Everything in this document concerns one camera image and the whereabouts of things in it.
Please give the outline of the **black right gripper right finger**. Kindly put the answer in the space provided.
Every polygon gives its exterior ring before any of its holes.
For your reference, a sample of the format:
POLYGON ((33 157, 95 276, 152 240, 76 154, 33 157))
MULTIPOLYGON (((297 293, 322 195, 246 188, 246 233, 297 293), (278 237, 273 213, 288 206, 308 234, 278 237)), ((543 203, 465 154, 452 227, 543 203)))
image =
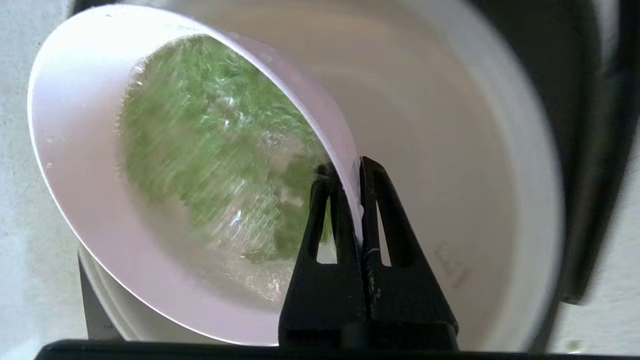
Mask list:
POLYGON ((457 325, 386 169, 362 157, 362 265, 368 312, 381 322, 457 325))

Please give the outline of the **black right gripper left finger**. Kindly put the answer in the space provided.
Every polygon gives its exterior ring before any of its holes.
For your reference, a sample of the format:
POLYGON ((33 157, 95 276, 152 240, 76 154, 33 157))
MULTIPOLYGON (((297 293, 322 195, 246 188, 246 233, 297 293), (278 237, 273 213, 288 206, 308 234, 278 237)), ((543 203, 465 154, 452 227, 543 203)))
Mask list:
POLYGON ((367 319, 361 261, 338 173, 331 164, 315 171, 310 212, 292 278, 279 315, 281 347, 359 348, 367 319), (318 262, 325 217, 331 219, 336 263, 318 262))

